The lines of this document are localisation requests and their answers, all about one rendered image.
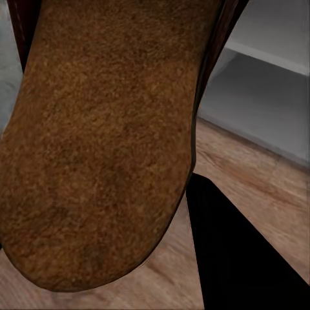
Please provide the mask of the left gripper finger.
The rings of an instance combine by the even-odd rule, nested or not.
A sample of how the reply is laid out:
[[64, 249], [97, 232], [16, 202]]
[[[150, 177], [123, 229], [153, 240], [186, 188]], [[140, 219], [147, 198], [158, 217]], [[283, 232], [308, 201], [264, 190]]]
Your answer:
[[186, 189], [205, 310], [310, 310], [310, 286], [205, 176]]

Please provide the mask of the sandal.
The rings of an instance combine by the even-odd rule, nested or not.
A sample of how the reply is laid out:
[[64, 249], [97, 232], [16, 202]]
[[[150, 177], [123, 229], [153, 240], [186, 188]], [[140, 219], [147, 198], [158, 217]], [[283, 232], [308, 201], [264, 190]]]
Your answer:
[[0, 142], [0, 247], [40, 288], [95, 289], [167, 232], [250, 0], [7, 1], [23, 78]]

